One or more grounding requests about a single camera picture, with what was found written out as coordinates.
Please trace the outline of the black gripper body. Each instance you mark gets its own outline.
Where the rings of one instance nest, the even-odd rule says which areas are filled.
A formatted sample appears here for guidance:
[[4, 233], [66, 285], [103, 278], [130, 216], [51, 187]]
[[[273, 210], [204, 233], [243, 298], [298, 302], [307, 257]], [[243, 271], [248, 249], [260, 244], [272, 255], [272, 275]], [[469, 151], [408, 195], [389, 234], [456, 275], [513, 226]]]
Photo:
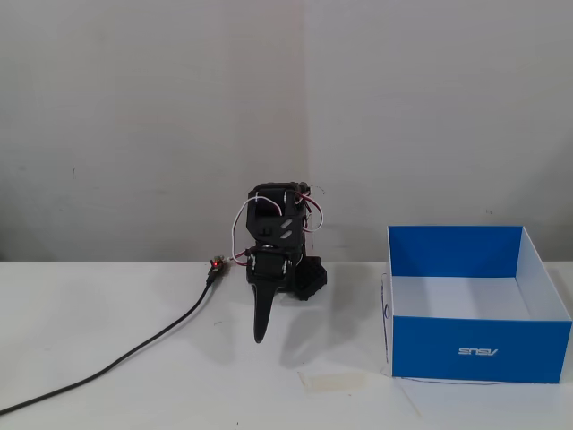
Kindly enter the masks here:
[[294, 269], [291, 255], [273, 247], [247, 250], [246, 279], [256, 287], [291, 288]]

